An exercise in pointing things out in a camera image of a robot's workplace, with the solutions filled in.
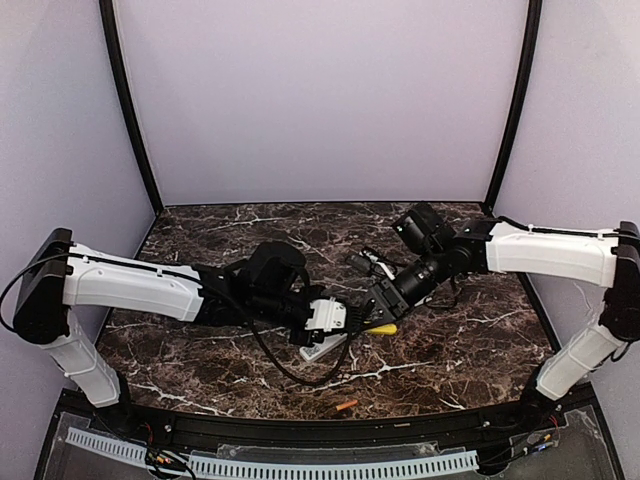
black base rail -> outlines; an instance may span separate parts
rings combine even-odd
[[[566,425],[563,412],[591,405],[605,439],[613,467],[623,479],[622,468],[602,409],[590,383],[577,385],[562,401],[557,413],[561,425]],[[381,420],[253,420],[174,412],[157,408],[134,406],[154,431],[154,443],[176,451],[193,449],[215,452],[220,445],[245,445],[275,448],[357,448],[438,442],[439,449],[466,447],[479,452],[504,448],[509,437],[528,433],[514,428],[508,432],[483,429],[489,422],[497,425],[516,415],[517,402],[504,403],[472,410],[415,417]],[[84,395],[63,390],[51,419],[40,454],[35,479],[41,479],[58,427],[60,415],[68,412],[91,420],[91,427],[105,430],[93,417],[93,408]],[[552,424],[540,428],[551,428]],[[146,439],[146,432],[139,440]]]

white wall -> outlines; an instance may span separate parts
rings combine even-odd
[[[640,3],[545,0],[497,213],[578,228],[640,224]],[[563,342],[602,291],[534,278]],[[626,474],[640,478],[640,348],[593,375]]]
[[[152,211],[131,152],[97,1],[0,1],[0,286],[57,226],[130,255]],[[13,302],[3,313],[13,312]],[[95,335],[104,312],[90,310]],[[33,477],[63,385],[37,347],[0,332],[0,478]]]
[[[167,204],[484,198],[526,0],[117,6]]]

orange object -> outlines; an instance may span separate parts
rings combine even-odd
[[[347,408],[355,407],[358,404],[357,400],[351,400],[350,402],[342,403],[336,407],[337,411],[346,410]]]

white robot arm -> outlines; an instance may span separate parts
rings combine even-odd
[[[589,319],[534,372],[523,402],[541,409],[555,406],[587,373],[640,340],[640,234],[633,223],[621,222],[617,229],[560,230],[502,217],[470,220],[456,233],[421,203],[394,228],[420,257],[369,290],[368,301],[382,315],[369,327],[395,322],[421,305],[437,285],[460,273],[538,273],[607,288],[599,317]]]
[[[48,352],[103,418],[111,417],[112,428],[126,431],[137,426],[126,380],[99,355],[72,307],[129,309],[212,327],[248,326],[254,333],[256,318],[288,328],[291,343],[307,346],[357,329],[356,309],[310,285],[305,262],[294,247],[265,242],[225,268],[158,265],[75,244],[71,231],[57,229],[21,272],[13,326],[5,326]],[[298,278],[304,287],[294,290]]]

marble surface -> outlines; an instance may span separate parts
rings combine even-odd
[[[407,203],[183,206],[166,209],[140,259],[226,265],[262,241],[283,240],[308,259],[314,283],[357,302],[373,280],[344,263],[364,245],[397,261],[415,258],[391,223]],[[481,217],[470,203],[433,204],[454,227]],[[395,336],[362,335],[341,373],[321,387],[294,384],[247,330],[186,325],[114,311],[98,350],[129,381],[136,403],[187,412],[270,419],[382,418],[515,400],[549,342],[515,275],[473,275],[450,311],[416,309]],[[448,285],[434,302],[447,302]],[[314,378],[337,358],[307,364],[281,329],[261,325],[281,362]],[[357,400],[342,412],[336,406]]]

